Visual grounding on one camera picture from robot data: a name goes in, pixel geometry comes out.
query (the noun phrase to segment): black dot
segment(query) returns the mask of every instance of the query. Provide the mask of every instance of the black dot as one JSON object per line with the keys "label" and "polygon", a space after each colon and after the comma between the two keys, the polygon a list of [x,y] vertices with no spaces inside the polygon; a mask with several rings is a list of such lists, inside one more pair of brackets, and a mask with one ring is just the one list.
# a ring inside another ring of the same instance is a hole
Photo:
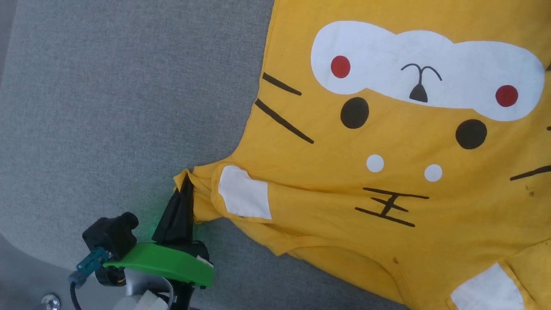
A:
{"label": "black dot", "polygon": [[482,145],[486,140],[488,130],[486,125],[479,120],[466,120],[455,131],[457,143],[464,149],[474,149]]}
{"label": "black dot", "polygon": [[341,122],[343,125],[350,128],[360,128],[368,120],[369,106],[365,99],[354,97],[344,103],[341,110]]}

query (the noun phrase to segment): white circle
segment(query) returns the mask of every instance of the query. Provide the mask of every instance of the white circle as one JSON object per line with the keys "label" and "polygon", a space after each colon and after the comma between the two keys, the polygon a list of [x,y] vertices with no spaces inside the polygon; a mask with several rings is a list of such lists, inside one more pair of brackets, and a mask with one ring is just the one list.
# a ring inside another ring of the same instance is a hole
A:
{"label": "white circle", "polygon": [[425,179],[429,182],[436,182],[442,177],[442,167],[432,164],[425,169]]}
{"label": "white circle", "polygon": [[382,159],[381,156],[377,154],[373,154],[370,157],[368,157],[367,165],[368,165],[369,171],[379,172],[385,166],[385,161]]}

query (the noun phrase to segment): red dot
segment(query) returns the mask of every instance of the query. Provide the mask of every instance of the red dot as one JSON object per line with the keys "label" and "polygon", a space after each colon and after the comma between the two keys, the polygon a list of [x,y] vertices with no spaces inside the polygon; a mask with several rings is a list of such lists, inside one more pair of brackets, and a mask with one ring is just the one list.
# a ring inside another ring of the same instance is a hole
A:
{"label": "red dot", "polygon": [[518,92],[515,87],[511,85],[503,85],[495,92],[495,100],[499,105],[508,107],[516,103],[518,99]]}
{"label": "red dot", "polygon": [[338,78],[344,78],[350,73],[350,61],[344,56],[337,56],[331,62],[331,72]]}

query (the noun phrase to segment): black cable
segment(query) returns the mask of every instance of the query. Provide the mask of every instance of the black cable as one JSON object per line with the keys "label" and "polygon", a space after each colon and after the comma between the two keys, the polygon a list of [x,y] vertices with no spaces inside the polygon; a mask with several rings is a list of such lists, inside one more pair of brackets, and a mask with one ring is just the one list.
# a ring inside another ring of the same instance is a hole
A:
{"label": "black cable", "polygon": [[71,282],[71,287],[69,288],[69,291],[71,292],[71,301],[73,301],[74,310],[82,310],[78,304],[77,293],[74,291],[76,285],[77,284],[75,282]]}

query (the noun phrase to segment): green plastic part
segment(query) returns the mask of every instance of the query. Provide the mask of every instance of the green plastic part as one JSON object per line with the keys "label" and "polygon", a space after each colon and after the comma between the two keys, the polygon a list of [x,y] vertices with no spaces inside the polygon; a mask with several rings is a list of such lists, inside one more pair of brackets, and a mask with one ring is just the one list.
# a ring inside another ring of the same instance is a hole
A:
{"label": "green plastic part", "polygon": [[120,261],[108,261],[105,267],[124,267],[149,275],[165,277],[196,286],[211,287],[214,268],[185,252],[154,243],[138,243]]}

